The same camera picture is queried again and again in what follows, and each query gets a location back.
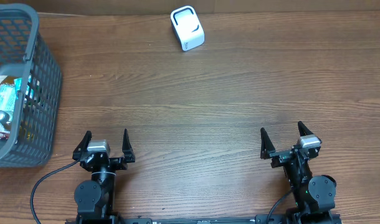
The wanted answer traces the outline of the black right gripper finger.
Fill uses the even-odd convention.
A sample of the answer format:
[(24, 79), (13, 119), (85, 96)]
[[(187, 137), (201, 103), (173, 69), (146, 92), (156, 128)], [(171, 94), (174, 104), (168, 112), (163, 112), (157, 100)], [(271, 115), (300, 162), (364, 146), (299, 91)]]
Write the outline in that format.
[(271, 142), (265, 128), (260, 129), (260, 135), (261, 135), (260, 158), (261, 159), (270, 159), (271, 154), (276, 152), (275, 147), (274, 147), (273, 143)]
[(312, 134), (313, 134), (313, 132), (310, 131), (310, 130), (309, 130), (309, 129), (303, 124), (302, 121), (299, 121), (299, 122), (297, 123), (297, 125), (298, 125), (298, 131), (299, 131), (301, 137), (302, 137), (302, 136), (308, 136), (308, 135), (312, 135)]

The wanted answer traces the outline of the clear plastic snack bag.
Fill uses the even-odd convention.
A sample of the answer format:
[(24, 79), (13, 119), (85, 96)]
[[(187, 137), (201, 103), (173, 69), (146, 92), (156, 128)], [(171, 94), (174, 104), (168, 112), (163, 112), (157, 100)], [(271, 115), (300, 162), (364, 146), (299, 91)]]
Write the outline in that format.
[[(16, 91), (14, 87), (14, 77), (0, 75), (0, 110), (10, 111), (12, 121), (14, 117), (14, 107), (16, 102)], [(5, 141), (10, 137), (9, 133), (0, 132), (0, 140)]]

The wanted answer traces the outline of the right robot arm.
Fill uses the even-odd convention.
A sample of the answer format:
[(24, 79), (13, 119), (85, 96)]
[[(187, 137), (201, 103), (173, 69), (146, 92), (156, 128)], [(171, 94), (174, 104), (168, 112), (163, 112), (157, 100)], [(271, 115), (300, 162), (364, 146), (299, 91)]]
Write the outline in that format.
[[(290, 190), (275, 202), (266, 215), (256, 216), (257, 223), (341, 224), (335, 208), (336, 181), (329, 175), (314, 176), (308, 162), (319, 155), (322, 140), (310, 131), (302, 121), (297, 123), (300, 137), (290, 149), (277, 151), (265, 128), (260, 129), (261, 159), (270, 159), (271, 167), (282, 167), (290, 184)], [(295, 199), (294, 208), (282, 215), (274, 215), (275, 209), (289, 196)]]

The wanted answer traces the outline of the green white tissue pack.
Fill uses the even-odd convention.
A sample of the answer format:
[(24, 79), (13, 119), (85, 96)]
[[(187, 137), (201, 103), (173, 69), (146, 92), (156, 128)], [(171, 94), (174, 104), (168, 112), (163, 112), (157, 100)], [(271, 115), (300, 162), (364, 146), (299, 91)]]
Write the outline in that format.
[[(18, 92), (21, 89), (21, 85), (22, 78), (14, 79), (14, 87), (16, 92)], [(29, 85), (26, 86), (26, 94), (29, 95), (30, 98), (33, 98), (34, 90)]]

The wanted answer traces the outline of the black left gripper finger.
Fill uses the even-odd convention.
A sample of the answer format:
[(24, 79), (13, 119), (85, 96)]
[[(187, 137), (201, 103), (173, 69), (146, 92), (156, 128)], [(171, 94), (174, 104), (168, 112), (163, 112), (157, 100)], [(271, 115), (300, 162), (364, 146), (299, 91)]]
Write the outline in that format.
[(135, 153), (133, 152), (133, 148), (130, 144), (127, 129), (125, 129), (124, 133), (123, 133), (122, 152), (123, 152), (126, 163), (134, 163), (135, 162)]
[(92, 132), (87, 131), (85, 133), (83, 139), (81, 140), (81, 142), (78, 144), (78, 146), (73, 151), (73, 154), (72, 154), (73, 160), (75, 160), (75, 161), (80, 160), (80, 158), (82, 157), (82, 154), (84, 152), (87, 152), (87, 147), (88, 147), (88, 144), (90, 143), (91, 139), (92, 139)]

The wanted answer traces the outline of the yellow dish soap bottle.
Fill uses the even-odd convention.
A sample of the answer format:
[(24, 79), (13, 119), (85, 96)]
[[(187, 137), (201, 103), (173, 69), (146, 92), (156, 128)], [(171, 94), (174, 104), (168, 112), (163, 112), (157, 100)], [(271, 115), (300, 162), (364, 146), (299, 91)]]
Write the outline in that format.
[(11, 112), (0, 110), (0, 132), (9, 133), (11, 130), (11, 121)]

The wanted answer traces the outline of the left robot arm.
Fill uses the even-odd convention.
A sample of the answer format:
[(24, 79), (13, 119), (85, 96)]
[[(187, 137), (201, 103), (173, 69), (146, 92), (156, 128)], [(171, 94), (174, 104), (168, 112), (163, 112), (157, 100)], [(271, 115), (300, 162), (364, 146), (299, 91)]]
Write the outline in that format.
[(128, 131), (124, 130), (120, 157), (110, 156), (107, 140), (92, 140), (87, 131), (73, 151), (72, 158), (81, 168), (91, 173), (91, 179), (80, 183), (74, 191), (77, 204), (75, 223), (123, 223), (119, 212), (114, 211), (116, 171), (126, 170), (135, 162)]

